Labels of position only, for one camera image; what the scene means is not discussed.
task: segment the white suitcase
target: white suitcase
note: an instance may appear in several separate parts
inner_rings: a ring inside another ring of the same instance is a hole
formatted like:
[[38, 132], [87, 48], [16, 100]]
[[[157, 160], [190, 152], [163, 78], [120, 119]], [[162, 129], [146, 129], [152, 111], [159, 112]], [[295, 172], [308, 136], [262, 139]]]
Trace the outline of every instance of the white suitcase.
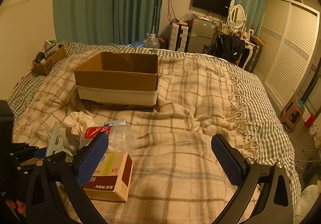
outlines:
[[171, 36], [168, 49], [177, 52], [184, 52], [187, 40], [188, 27], [180, 24], [172, 24]]

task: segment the bed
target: bed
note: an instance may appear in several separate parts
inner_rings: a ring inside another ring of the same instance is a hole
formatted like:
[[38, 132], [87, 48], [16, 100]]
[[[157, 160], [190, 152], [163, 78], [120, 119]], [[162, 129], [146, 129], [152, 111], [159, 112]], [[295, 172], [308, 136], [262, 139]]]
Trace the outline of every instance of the bed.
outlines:
[[[72, 111], [96, 123], [127, 119], [135, 136], [133, 174], [126, 203], [93, 200], [108, 223], [212, 223], [236, 187], [226, 178], [210, 149], [221, 133], [258, 163], [286, 167], [295, 208], [301, 186], [294, 149], [258, 77], [205, 54], [178, 53], [119, 45], [64, 42], [67, 58], [47, 77], [29, 70], [8, 99], [15, 125], [14, 142], [44, 147], [56, 121]], [[158, 100], [154, 112], [85, 109], [73, 68], [100, 51], [156, 53]], [[241, 220], [247, 219], [259, 191]], [[77, 220], [68, 199], [70, 216]]]

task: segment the plastic stool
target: plastic stool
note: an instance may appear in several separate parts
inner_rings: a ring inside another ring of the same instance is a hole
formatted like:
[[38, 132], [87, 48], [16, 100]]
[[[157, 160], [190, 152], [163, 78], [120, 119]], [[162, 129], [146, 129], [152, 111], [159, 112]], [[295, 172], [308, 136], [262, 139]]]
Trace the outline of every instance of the plastic stool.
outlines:
[[292, 132], [304, 113], [304, 104], [300, 99], [295, 99], [282, 111], [280, 122], [288, 132]]

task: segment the blanket fringe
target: blanket fringe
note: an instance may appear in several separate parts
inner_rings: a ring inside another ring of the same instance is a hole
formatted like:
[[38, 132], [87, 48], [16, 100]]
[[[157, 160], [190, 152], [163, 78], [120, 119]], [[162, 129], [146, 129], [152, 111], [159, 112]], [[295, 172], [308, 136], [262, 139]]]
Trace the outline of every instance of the blanket fringe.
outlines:
[[241, 101], [241, 77], [232, 73], [229, 73], [229, 76], [232, 81], [232, 91], [229, 96], [232, 114], [229, 121], [234, 123], [233, 129], [243, 137], [243, 144], [236, 146], [236, 148], [244, 148], [253, 155], [254, 159], [257, 159], [259, 143], [256, 140], [256, 136], [248, 132], [249, 125], [253, 125], [254, 127], [256, 126], [252, 124], [247, 117], [245, 117], [246, 106]]

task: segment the black tv screen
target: black tv screen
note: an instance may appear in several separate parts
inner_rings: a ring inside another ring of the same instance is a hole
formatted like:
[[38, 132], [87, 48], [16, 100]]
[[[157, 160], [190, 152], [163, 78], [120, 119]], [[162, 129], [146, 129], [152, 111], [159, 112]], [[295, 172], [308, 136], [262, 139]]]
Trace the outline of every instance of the black tv screen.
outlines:
[[193, 7], [201, 8], [221, 16], [229, 14], [231, 0], [194, 0]]

